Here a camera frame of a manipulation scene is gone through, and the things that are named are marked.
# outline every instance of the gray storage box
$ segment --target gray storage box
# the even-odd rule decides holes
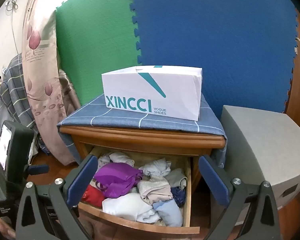
[[[228,138],[225,170],[249,184],[267,180],[278,209],[300,191],[300,127],[286,114],[223,106],[221,124]],[[224,207],[211,196],[211,224]],[[237,224],[242,224],[248,205]]]

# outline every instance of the teal stripe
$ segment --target teal stripe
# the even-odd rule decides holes
[[[155,82],[153,77],[149,73],[139,73],[141,77],[143,77],[146,82],[148,82],[157,92],[159,92],[160,95],[162,95],[164,98],[166,98],[165,93],[162,91],[162,89],[159,87],[159,85]]]

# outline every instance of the foam mat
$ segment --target foam mat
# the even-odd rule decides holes
[[[131,0],[143,65],[203,69],[202,92],[223,105],[284,110],[296,46],[290,0]]]
[[[101,74],[138,65],[129,0],[68,0],[56,10],[61,67],[85,104],[103,93]]]

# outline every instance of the open drawer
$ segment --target open drawer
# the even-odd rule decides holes
[[[95,146],[91,153],[97,157],[102,156],[107,152],[115,152],[117,150]],[[167,161],[171,161],[171,170],[176,168],[181,168],[188,178],[187,187],[186,187],[186,203],[182,210],[183,215],[183,226],[182,227],[166,227],[153,224],[145,224],[135,221],[126,220],[123,218],[116,217],[104,213],[102,209],[94,207],[88,203],[79,203],[79,209],[84,211],[86,215],[91,218],[98,220],[105,220],[107,223],[117,224],[118,226],[132,228],[140,231],[151,232],[160,234],[163,237],[174,237],[174,238],[186,238],[190,235],[195,235],[200,233],[200,227],[190,227],[190,216],[191,216],[191,166],[190,158],[181,155],[163,155],[163,154],[151,154],[151,153],[140,153],[140,152],[128,152],[121,151],[128,155],[131,159],[135,161],[135,168],[139,168],[146,163],[149,163],[153,160],[158,160],[165,158]]]

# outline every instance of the wall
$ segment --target wall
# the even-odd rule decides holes
[[[17,0],[17,10],[13,12],[13,18],[11,23],[11,11],[6,10],[5,3],[0,7],[0,76],[2,76],[1,70],[3,67],[7,67],[13,57],[21,52],[21,40],[23,29],[23,18],[26,10],[28,0]],[[14,29],[16,46],[12,34],[12,27]]]

